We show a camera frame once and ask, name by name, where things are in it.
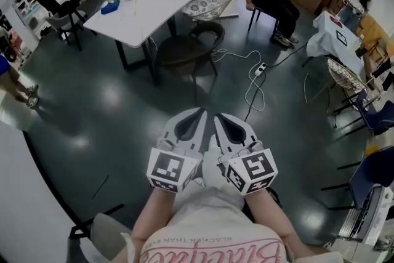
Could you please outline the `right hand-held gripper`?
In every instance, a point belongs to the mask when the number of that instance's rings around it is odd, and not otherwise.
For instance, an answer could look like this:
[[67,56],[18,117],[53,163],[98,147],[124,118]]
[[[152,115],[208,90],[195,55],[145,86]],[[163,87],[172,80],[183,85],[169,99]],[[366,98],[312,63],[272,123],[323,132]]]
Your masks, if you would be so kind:
[[[276,176],[273,155],[264,148],[247,122],[226,113],[214,117],[215,133],[223,153],[224,177],[242,195],[248,195],[269,187]],[[249,145],[231,153],[237,145]]]

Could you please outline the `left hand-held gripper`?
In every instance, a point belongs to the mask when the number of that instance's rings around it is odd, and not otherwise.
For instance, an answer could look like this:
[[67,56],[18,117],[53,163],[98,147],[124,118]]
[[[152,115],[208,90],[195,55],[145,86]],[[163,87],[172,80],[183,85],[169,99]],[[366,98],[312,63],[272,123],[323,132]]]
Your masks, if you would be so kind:
[[[197,151],[201,148],[206,123],[204,108],[185,110],[167,122],[163,130],[166,140],[150,152],[146,175],[153,188],[172,193],[184,191],[203,159]],[[173,142],[181,142],[184,148]]]

